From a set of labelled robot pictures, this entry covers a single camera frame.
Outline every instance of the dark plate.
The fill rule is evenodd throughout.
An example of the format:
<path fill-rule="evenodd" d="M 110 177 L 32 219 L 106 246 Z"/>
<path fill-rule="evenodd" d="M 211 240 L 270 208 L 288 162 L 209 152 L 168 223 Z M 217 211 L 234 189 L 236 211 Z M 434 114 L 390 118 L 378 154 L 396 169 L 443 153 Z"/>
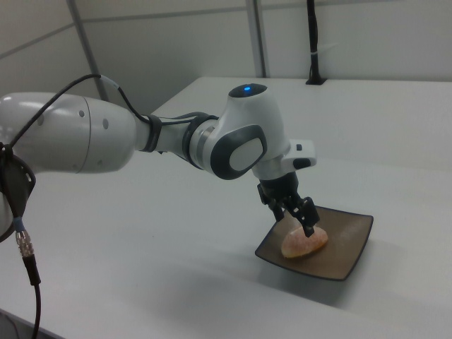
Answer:
<path fill-rule="evenodd" d="M 374 222 L 371 215 L 361 215 L 330 208 L 316 207 L 320 216 L 317 226 L 328 235 L 324 247 L 301 258 L 284 258 L 281 244 L 294 228 L 288 213 L 274 224 L 256 250 L 256 255 L 269 263 L 315 278 L 342 281 L 348 278 L 366 246 Z"/>

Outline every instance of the table surface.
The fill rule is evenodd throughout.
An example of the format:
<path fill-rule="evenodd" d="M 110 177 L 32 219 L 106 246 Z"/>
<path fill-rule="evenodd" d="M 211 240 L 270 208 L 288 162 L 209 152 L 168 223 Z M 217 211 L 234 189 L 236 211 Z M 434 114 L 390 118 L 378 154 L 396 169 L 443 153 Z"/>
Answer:
<path fill-rule="evenodd" d="M 318 145 L 318 164 L 298 172 L 300 194 L 374 216 L 352 275 L 319 280 L 254 256 L 273 214 L 252 173 L 226 182 L 137 152 L 115 173 L 37 176 L 24 222 L 42 327 L 65 338 L 450 338 L 452 157 L 442 143 L 452 84 L 200 78 L 156 114 L 219 115 L 228 91 L 250 82 L 272 90 L 290 138 Z M 426 102 L 436 103 L 428 119 Z M 0 308 L 32 321 L 12 237 L 0 257 Z"/>

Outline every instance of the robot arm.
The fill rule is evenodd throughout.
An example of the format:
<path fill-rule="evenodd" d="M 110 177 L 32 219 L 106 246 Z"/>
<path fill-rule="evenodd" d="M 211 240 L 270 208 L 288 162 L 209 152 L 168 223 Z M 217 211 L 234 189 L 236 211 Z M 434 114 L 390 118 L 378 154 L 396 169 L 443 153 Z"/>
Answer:
<path fill-rule="evenodd" d="M 2 97 L 0 141 L 8 143 L 52 96 Z M 174 153 L 221 179 L 236 179 L 252 170 L 260 180 L 261 200 L 276 220 L 283 218 L 285 208 L 301 222 L 307 236 L 312 234 L 319 217 L 312 200 L 299 197 L 295 171 L 316 164 L 314 145 L 287 138 L 266 86 L 248 84 L 231 90 L 220 118 L 191 113 L 148 119 L 149 124 L 108 102 L 62 95 L 13 150 L 34 172 L 111 172 L 122 168 L 135 150 Z"/>

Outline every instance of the metal connector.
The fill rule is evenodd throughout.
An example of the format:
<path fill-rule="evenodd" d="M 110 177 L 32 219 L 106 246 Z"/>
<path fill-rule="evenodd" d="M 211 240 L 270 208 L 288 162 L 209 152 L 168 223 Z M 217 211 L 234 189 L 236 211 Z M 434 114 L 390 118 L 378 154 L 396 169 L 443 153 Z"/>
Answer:
<path fill-rule="evenodd" d="M 19 246 L 20 254 L 22 258 L 32 256 L 35 252 L 33 250 L 33 244 L 31 243 L 30 235 L 26 230 L 16 232 L 16 242 Z"/>

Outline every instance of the food item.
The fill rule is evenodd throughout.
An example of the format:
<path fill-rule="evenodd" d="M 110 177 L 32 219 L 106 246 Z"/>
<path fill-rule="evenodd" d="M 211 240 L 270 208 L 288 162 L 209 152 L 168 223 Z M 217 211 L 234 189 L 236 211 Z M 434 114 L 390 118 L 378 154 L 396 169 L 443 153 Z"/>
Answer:
<path fill-rule="evenodd" d="M 304 235 L 303 227 L 290 231 L 282 241 L 281 252 L 285 258 L 297 258 L 320 249 L 328 241 L 328 235 L 320 227 L 314 226 L 309 238 Z"/>

